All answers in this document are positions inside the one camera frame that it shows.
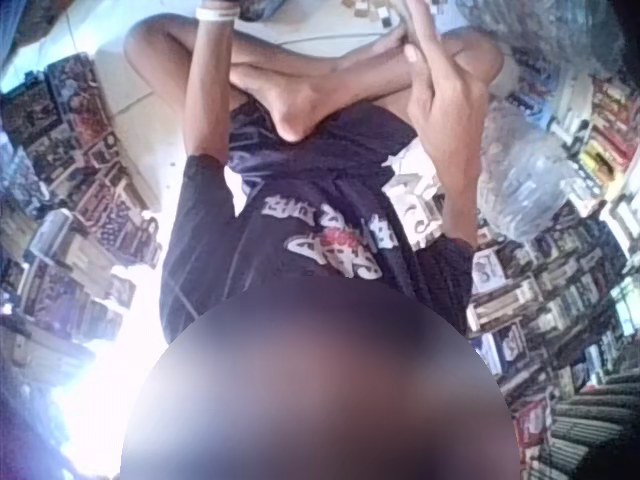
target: white wristband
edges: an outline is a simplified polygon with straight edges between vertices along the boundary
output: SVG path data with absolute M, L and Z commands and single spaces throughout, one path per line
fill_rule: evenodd
M 216 9 L 198 7 L 196 18 L 201 22 L 233 22 L 240 16 L 240 7 L 235 6 L 228 9 Z

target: clear plastic bag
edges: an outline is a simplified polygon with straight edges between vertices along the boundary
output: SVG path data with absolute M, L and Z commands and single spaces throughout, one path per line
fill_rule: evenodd
M 571 168 L 560 141 L 515 107 L 495 102 L 481 159 L 478 208 L 500 233 L 520 242 L 533 239 L 567 200 L 561 184 Z
M 605 0 L 457 0 L 466 19 L 511 46 L 580 70 L 614 73 L 624 38 Z

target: leg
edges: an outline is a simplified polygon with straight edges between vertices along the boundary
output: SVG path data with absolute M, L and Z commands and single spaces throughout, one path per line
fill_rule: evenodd
M 443 36 L 458 64 L 490 84 L 502 68 L 502 54 L 484 35 L 459 29 Z M 293 78 L 253 66 L 232 68 L 231 81 L 271 112 L 280 136 L 297 142 L 318 122 L 353 103 L 370 100 L 409 122 L 409 65 L 400 48 L 347 68 L 311 78 Z
M 197 22 L 179 15 L 158 15 L 135 25 L 127 34 L 129 64 L 176 113 L 182 116 L 187 95 Z M 246 101 L 231 89 L 230 109 Z
M 125 54 L 136 72 L 179 113 L 182 113 L 184 106 L 197 28 L 198 22 L 193 18 L 157 15 L 133 27 L 125 44 Z M 305 75 L 324 75 L 397 46 L 403 36 L 403 28 L 394 29 L 379 41 L 344 57 L 319 58 L 297 54 L 235 32 L 231 62 L 289 75 L 298 75 L 300 72 Z M 232 90 L 231 109 L 245 100 L 244 94 Z

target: bare foot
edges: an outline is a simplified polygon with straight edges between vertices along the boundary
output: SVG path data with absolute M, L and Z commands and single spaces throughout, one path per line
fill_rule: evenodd
M 317 82 L 312 78 L 290 77 L 250 65 L 234 65 L 230 80 L 269 110 L 278 135 L 286 142 L 300 142 L 327 115 L 323 113 Z
M 368 58 L 388 52 L 389 50 L 393 50 L 394 48 L 401 47 L 406 34 L 407 27 L 404 23 L 401 23 L 390 32 L 382 35 L 375 42 L 356 48 L 355 50 L 352 50 L 338 58 L 336 62 L 336 70 L 350 67 L 354 63 L 361 62 Z

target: white tile floor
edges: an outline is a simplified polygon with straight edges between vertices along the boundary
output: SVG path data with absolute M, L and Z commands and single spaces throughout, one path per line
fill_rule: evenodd
M 142 194 L 160 215 L 161 238 L 170 232 L 184 166 L 180 125 L 129 68 L 122 54 L 127 30 L 160 12 L 192 15 L 199 0 L 76 0 L 51 34 L 22 49 L 7 69 L 3 92 L 24 74 L 76 52 L 94 56 L 116 131 L 131 157 Z M 441 31 L 465 22 L 454 1 L 437 18 Z M 340 0 L 289 0 L 269 22 L 238 28 L 303 53 L 337 56 L 383 33 L 379 22 L 358 19 Z M 158 272 L 130 272 L 138 292 L 115 346 L 74 389 L 60 392 L 72 441 L 67 453 L 87 473 L 114 474 L 130 409 L 149 369 L 165 348 L 158 321 Z

